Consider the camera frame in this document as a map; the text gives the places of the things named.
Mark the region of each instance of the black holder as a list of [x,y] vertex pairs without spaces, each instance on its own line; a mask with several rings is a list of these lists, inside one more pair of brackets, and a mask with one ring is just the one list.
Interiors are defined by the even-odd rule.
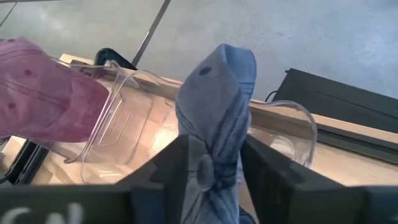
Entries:
[[[179,136],[115,185],[0,189],[0,214],[44,223],[52,214],[76,223],[179,224],[188,174],[189,136]],[[395,223],[398,187],[344,187],[248,136],[244,177],[260,223]]]
[[34,154],[37,145],[31,141],[25,141],[10,168],[5,173],[6,179],[11,184],[16,184],[25,166],[29,165],[30,158]]

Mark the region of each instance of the clear plastic container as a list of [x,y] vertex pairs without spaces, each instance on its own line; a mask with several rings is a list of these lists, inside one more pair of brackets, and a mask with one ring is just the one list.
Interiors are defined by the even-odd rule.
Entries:
[[293,161],[310,167],[317,143],[317,126],[312,115],[293,101],[255,101],[252,105],[252,118],[261,125],[252,125],[248,134]]
[[[81,177],[89,184],[115,183],[140,168],[178,135],[175,96],[180,82],[147,71],[121,68],[116,62],[105,67],[69,65],[89,75],[109,90],[105,106],[87,142],[37,141],[65,157],[66,163],[81,162]],[[317,129],[311,114],[289,101],[253,102],[249,134],[310,166]]]

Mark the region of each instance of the dark spot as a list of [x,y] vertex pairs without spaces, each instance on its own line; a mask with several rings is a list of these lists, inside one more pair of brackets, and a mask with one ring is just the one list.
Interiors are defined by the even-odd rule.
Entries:
[[70,106],[70,102],[68,100],[61,100],[59,106],[62,111],[66,111]]
[[10,108],[10,109],[15,108],[15,103],[9,103],[9,104],[8,104],[8,108]]
[[25,69],[24,73],[25,73],[25,75],[31,75],[32,71],[30,71],[29,69]]
[[207,74],[209,74],[210,71],[211,71],[211,68],[210,68],[210,67],[205,67],[205,68],[203,68],[203,69],[200,70],[199,75],[200,75],[200,76],[202,76],[202,75],[207,75]]
[[283,36],[286,35],[286,34],[284,34],[284,33],[282,33],[282,32],[276,32],[276,34],[278,34],[278,35],[281,36],[281,37],[283,37]]

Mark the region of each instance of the pink cloth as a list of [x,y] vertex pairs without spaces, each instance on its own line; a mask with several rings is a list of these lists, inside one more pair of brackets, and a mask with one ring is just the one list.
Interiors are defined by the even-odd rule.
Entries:
[[108,97],[23,38],[0,42],[0,137],[87,141]]

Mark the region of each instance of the blue fabric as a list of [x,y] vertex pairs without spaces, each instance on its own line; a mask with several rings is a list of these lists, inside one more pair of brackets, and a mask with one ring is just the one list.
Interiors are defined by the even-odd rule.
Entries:
[[239,224],[256,224],[252,215],[239,206]]
[[190,135],[182,223],[239,223],[239,150],[251,123],[255,81],[253,53],[222,44],[181,86],[178,130]]

